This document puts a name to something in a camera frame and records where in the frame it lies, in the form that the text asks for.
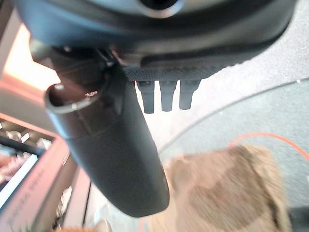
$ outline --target black device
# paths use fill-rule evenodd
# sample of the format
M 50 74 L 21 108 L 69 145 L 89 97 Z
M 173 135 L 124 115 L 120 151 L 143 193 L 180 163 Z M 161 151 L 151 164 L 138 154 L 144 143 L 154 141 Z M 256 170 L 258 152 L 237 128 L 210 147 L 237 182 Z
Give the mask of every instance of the black device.
M 34 61 L 55 69 L 46 93 L 59 134 L 120 210 L 142 217 L 169 203 L 167 182 L 140 111 L 154 112 L 154 81 L 170 111 L 226 66 L 260 54 L 285 31 L 296 0 L 15 0 Z

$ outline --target gray carpet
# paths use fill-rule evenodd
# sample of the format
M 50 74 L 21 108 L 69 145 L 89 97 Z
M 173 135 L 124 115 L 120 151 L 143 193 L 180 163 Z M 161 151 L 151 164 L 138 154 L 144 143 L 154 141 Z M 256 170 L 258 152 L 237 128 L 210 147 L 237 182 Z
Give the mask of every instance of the gray carpet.
M 309 151 L 309 80 L 284 85 L 242 100 L 208 116 L 162 149 L 164 163 L 183 153 L 227 147 L 235 138 L 253 132 L 273 133 Z M 309 206 L 309 160 L 295 148 L 272 137 L 240 141 L 269 148 L 284 177 L 289 205 Z

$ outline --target brown furry object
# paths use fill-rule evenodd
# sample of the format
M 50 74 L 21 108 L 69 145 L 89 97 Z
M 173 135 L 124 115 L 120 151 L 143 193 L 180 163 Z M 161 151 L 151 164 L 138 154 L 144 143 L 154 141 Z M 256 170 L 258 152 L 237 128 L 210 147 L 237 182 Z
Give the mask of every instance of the brown furry object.
M 151 232 L 290 232 L 281 174 L 265 148 L 240 146 L 173 159 L 169 207 Z

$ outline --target textured black panel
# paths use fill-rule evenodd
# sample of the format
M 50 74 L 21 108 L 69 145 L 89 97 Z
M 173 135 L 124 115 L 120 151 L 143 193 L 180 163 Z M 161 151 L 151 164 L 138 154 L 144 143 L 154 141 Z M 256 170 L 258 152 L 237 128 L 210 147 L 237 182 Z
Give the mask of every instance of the textured black panel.
M 136 67 L 124 68 L 129 80 L 133 81 L 177 81 L 177 80 L 200 80 L 210 77 L 226 66 L 174 68 L 166 70 L 140 69 Z

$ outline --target orange cable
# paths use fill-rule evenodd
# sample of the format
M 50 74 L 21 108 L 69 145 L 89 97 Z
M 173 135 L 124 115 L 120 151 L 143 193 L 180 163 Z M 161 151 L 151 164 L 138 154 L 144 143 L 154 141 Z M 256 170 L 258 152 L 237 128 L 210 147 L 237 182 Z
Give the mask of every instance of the orange cable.
M 302 154 L 307 160 L 309 160 L 309 154 L 297 144 L 293 143 L 292 141 L 280 135 L 266 133 L 266 132 L 254 132 L 254 133 L 248 133 L 248 134 L 241 135 L 240 137 L 237 137 L 232 142 L 230 142 L 228 147 L 234 147 L 241 140 L 248 139 L 248 138 L 254 138 L 254 137 L 270 137 L 270 138 L 281 140 L 287 143 L 288 145 L 292 146 L 293 148 L 295 148 L 300 154 Z

